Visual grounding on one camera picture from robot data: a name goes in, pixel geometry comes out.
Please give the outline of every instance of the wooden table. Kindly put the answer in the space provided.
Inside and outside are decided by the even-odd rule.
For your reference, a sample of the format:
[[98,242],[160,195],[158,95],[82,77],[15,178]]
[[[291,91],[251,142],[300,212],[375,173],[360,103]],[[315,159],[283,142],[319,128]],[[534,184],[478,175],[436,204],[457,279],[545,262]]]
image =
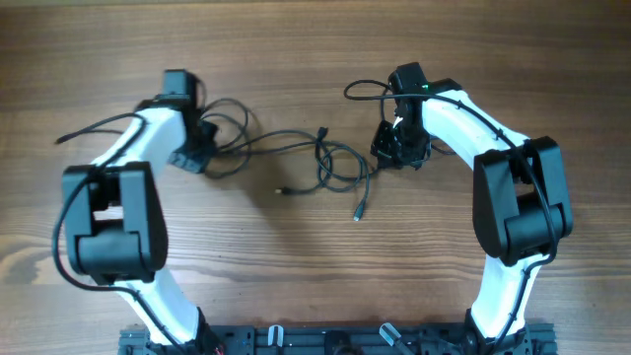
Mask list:
[[[560,144],[575,229],[539,274],[526,317],[555,323],[562,354],[627,353],[631,23],[624,3],[0,10],[0,353],[112,354],[118,332],[139,321],[118,296],[74,289],[54,270],[50,231],[61,173],[90,162],[115,137],[59,146],[55,138],[131,110],[159,93],[163,70],[183,67],[205,81],[210,99],[251,107],[252,135],[327,126],[330,139],[369,157],[378,105],[346,101],[342,89],[385,80],[411,61],[430,80],[457,80],[507,126]],[[220,140],[234,132],[222,124]],[[348,156],[337,161],[341,172],[357,167]],[[460,159],[436,155],[418,172],[383,172],[357,223],[363,187],[274,193],[316,181],[311,150],[255,157],[223,180],[169,167],[158,183],[169,267],[213,324],[462,320],[484,263],[471,227],[471,177]]]

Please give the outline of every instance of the metal base plate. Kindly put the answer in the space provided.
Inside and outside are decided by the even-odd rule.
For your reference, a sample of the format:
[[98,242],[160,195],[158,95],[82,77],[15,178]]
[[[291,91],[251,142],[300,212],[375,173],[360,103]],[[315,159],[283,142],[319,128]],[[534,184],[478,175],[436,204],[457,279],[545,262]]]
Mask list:
[[[400,355],[379,335],[378,327],[298,327],[285,328],[283,346],[268,346],[268,328],[252,326],[211,326],[225,345],[225,355],[327,355],[324,339],[330,331],[344,331],[350,342],[361,348],[363,355]],[[464,333],[463,323],[430,323],[420,326],[398,327],[401,340],[418,355],[463,355],[459,340]],[[171,346],[149,342],[146,329],[128,329],[120,333],[118,355],[179,354]],[[194,348],[187,347],[190,354]],[[552,324],[527,324],[524,343],[502,355],[556,355],[556,336]]]

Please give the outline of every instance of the wire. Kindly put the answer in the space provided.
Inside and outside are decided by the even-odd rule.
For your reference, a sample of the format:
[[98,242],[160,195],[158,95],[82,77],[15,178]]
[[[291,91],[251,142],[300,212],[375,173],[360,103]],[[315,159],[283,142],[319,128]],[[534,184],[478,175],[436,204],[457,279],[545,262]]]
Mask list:
[[[359,85],[359,84],[373,84],[373,85],[377,85],[377,86],[381,86],[382,88],[384,88],[384,91],[382,92],[382,96],[384,96],[385,94],[387,94],[388,91],[392,92],[392,87],[386,83],[382,83],[381,81],[378,80],[372,80],[372,79],[362,79],[362,80],[358,80],[356,82],[354,82],[353,84],[355,85]],[[385,100],[380,100],[379,102],[379,109],[380,112],[382,114],[382,121],[386,120],[386,110],[385,110]]]
[[[244,113],[244,123],[240,123],[236,121],[231,116],[219,113],[219,112],[209,112],[210,110],[218,107],[220,104],[232,104],[239,107]],[[209,104],[203,111],[203,114],[200,119],[208,119],[211,117],[220,117],[223,118],[230,123],[234,124],[239,130],[239,134],[232,139],[229,143],[226,143],[218,148],[220,157],[244,157],[243,161],[233,170],[227,172],[214,172],[207,171],[206,174],[210,178],[225,178],[228,176],[232,176],[238,172],[240,172],[247,163],[250,158],[255,155],[266,155],[266,154],[277,154],[285,151],[289,151],[291,149],[306,147],[306,146],[315,146],[314,157],[317,163],[316,168],[316,176],[317,176],[317,184],[308,188],[292,188],[283,186],[276,189],[277,193],[285,194],[285,195],[298,195],[298,194],[308,194],[312,193],[320,188],[326,188],[333,192],[347,192],[355,187],[357,187],[363,179],[366,180],[366,187],[364,190],[364,196],[362,200],[357,205],[355,209],[355,214],[353,219],[355,221],[361,220],[364,209],[366,207],[368,196],[370,193],[370,179],[371,176],[377,173],[379,169],[372,169],[368,164],[366,158],[364,158],[360,153],[352,149],[347,144],[324,140],[324,137],[328,133],[327,128],[321,127],[317,133],[317,136],[310,134],[309,132],[298,130],[298,129],[281,129],[277,131],[272,131],[260,135],[256,138],[249,139],[247,134],[247,127],[249,124],[249,116],[251,114],[251,110],[243,105],[241,102],[234,99],[219,99],[211,104]],[[265,150],[253,150],[252,145],[260,140],[278,136],[278,135],[298,135],[307,139],[307,141],[294,143],[278,148],[273,149],[265,149]],[[241,144],[237,144],[237,142],[241,139],[244,139],[245,142]],[[359,172],[354,177],[341,176],[336,174],[333,171],[333,156],[332,154],[339,151],[345,151],[350,153],[358,162]],[[332,186],[330,184],[330,180],[334,178],[342,182],[346,182],[346,184],[342,187]]]
[[129,149],[129,147],[140,137],[140,135],[145,130],[147,126],[147,119],[144,116],[135,112],[119,114],[119,115],[101,120],[86,128],[80,129],[77,132],[66,134],[63,137],[57,139],[57,142],[58,142],[57,144],[59,144],[59,143],[68,141],[69,139],[72,139],[81,134],[94,133],[95,128],[99,126],[102,126],[106,123],[110,123],[119,119],[127,118],[127,117],[135,117],[141,120],[141,125],[138,127],[136,132],[134,132],[134,134],[122,145],[122,147],[116,150],[116,152],[112,154],[109,158],[107,158],[101,165],[94,166],[91,170],[89,170],[86,177],[84,177],[79,182],[79,184],[77,184],[77,186],[68,195],[68,198],[66,198],[66,200],[64,201],[63,206],[61,207],[61,211],[59,212],[59,216],[57,217],[57,221],[55,222],[54,227],[52,229],[52,259],[54,261],[55,267],[57,268],[57,271],[59,272],[59,274],[71,285],[79,289],[82,289],[85,291],[93,291],[93,292],[122,292],[122,293],[130,295],[133,298],[133,300],[136,303],[138,303],[140,308],[142,308],[145,314],[147,314],[147,316],[149,317],[151,322],[154,324],[154,326],[165,336],[165,338],[174,346],[174,348],[180,353],[186,354],[184,349],[179,345],[179,343],[177,343],[175,338],[167,331],[165,326],[160,323],[160,320],[151,311],[147,302],[140,296],[139,291],[135,291],[126,287],[119,287],[119,286],[108,286],[108,287],[92,286],[92,285],[81,283],[78,280],[76,280],[74,277],[72,277],[66,271],[66,269],[63,267],[63,264],[61,263],[61,256],[59,252],[59,236],[61,234],[61,225],[63,221],[65,220],[66,215],[68,214],[68,211],[70,210],[70,207],[72,206],[72,203],[77,198],[81,190],[84,187],[86,187],[86,185],[91,180],[93,180],[96,175],[102,173],[107,167],[107,165],[115,162],[116,160],[118,160],[125,154],[127,149]]
[[513,309],[509,313],[509,318],[507,322],[505,323],[504,327],[502,328],[502,331],[500,331],[500,334],[498,335],[498,337],[496,337],[493,347],[487,353],[487,354],[493,354],[501,347],[502,341],[506,337],[508,331],[513,325],[513,322],[517,318],[518,311],[522,305],[522,301],[524,300],[524,294],[526,293],[527,281],[530,278],[531,272],[538,266],[543,266],[552,262],[554,258],[556,257],[558,240],[556,237],[556,233],[554,231],[554,225],[552,223],[552,216],[550,214],[550,208],[545,198],[545,195],[543,194],[543,189],[541,188],[541,185],[539,184],[539,181],[536,178],[534,171],[532,170],[532,167],[528,163],[526,157],[523,154],[519,153],[517,146],[504,134],[504,132],[501,129],[493,125],[488,119],[486,119],[483,115],[478,113],[475,109],[463,104],[461,101],[457,101],[457,100],[450,99],[444,96],[433,95],[433,94],[398,94],[398,95],[359,96],[359,97],[351,96],[348,94],[348,91],[352,89],[354,86],[363,84],[363,83],[368,83],[368,81],[358,80],[346,86],[346,88],[344,88],[344,98],[348,100],[352,100],[352,101],[381,101],[381,102],[387,99],[434,99],[434,100],[450,103],[457,106],[458,108],[464,109],[465,111],[473,115],[475,118],[480,120],[484,125],[486,125],[489,128],[491,132],[493,132],[497,136],[498,139],[502,139],[509,146],[511,155],[513,155],[513,157],[520,162],[522,168],[524,169],[524,172],[526,172],[527,176],[530,178],[530,181],[534,185],[534,191],[535,191],[537,201],[541,209],[543,210],[543,216],[545,217],[545,222],[546,222],[546,226],[548,230],[548,236],[550,238],[550,250],[549,250],[548,257],[546,259],[536,261],[530,264],[529,266],[527,266],[522,271],[523,276],[522,276],[522,280],[520,281],[520,288],[518,291],[518,295],[513,304]]
[[195,76],[195,81],[197,82],[197,85],[199,85],[199,87],[201,88],[201,106],[202,107],[206,107],[206,99],[208,99],[208,92],[206,91],[206,84],[204,83],[203,80],[199,79],[197,76]]
[[445,150],[432,144],[432,141],[437,140],[437,139],[439,139],[437,136],[430,135],[430,146],[432,147],[432,149],[434,149],[435,151],[443,155],[456,155],[456,152],[454,152],[453,150]]

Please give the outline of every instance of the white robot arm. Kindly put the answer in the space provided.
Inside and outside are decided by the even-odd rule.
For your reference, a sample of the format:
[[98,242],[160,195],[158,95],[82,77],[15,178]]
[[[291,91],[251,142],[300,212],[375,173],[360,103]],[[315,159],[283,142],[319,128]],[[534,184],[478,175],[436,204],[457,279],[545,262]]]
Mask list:
[[[549,168],[560,159],[558,147],[545,139],[532,143],[504,127],[475,106],[458,84],[449,80],[428,83],[414,64],[401,66],[390,76],[398,119],[394,125],[382,122],[372,153],[380,158],[380,166],[418,169],[429,154],[433,135],[474,170],[474,227],[487,256],[478,298],[467,315],[477,340],[469,344],[474,350],[462,350],[462,354],[495,352],[500,347],[494,339],[524,333],[527,298],[539,263],[549,252],[546,217],[531,198],[519,199],[514,190],[511,194],[507,189],[513,187],[513,179],[524,179],[512,154],[516,147],[522,149],[521,154],[529,153],[528,161],[553,207],[550,223],[563,237],[572,229],[572,214],[562,165],[553,172]],[[64,173],[64,194],[71,205],[61,219],[65,219],[68,257],[75,272],[91,275],[104,287],[132,290],[120,294],[148,326],[152,344],[164,349],[175,342],[179,351],[221,354],[225,349],[218,337],[165,268],[167,231],[154,185],[166,163],[203,172],[216,150],[216,126],[201,122],[200,113],[194,77],[183,70],[167,71],[163,94],[140,105],[136,118],[107,152],[91,166],[71,167]],[[505,139],[499,139],[498,131]],[[124,154],[116,156],[125,146]],[[93,176],[95,167],[102,168],[98,176]],[[81,192],[68,198],[75,188]],[[111,204],[123,206],[123,219],[95,221],[92,213]],[[530,265],[529,278],[524,278]],[[525,291],[520,295],[524,280]],[[141,297],[147,307],[141,307],[132,295]],[[511,315],[519,297],[517,313]],[[506,324],[510,328],[502,334]],[[514,342],[502,349],[519,345]]]

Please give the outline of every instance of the wooden surface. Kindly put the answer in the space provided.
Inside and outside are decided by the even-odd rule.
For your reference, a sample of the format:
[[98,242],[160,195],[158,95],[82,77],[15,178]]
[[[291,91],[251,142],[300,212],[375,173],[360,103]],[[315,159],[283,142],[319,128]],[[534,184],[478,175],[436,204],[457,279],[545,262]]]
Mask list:
[[[574,0],[1,10],[0,353],[111,354],[139,321],[116,295],[73,289],[54,271],[61,173],[115,139],[56,137],[132,109],[159,92],[164,69],[185,67],[211,98],[250,106],[252,134],[328,126],[369,156],[378,105],[345,101],[342,89],[410,61],[430,80],[456,79],[507,126],[561,145],[575,229],[540,272],[526,317],[555,323],[562,354],[628,353],[629,15],[625,1]],[[223,126],[221,139],[233,133]],[[312,184],[315,169],[302,151],[256,157],[221,181],[173,167],[160,178],[169,267],[210,322],[462,320],[484,262],[466,164],[435,156],[418,172],[380,174],[361,223],[351,217],[363,188],[274,194]]]
[[0,7],[269,2],[266,0],[0,0]]

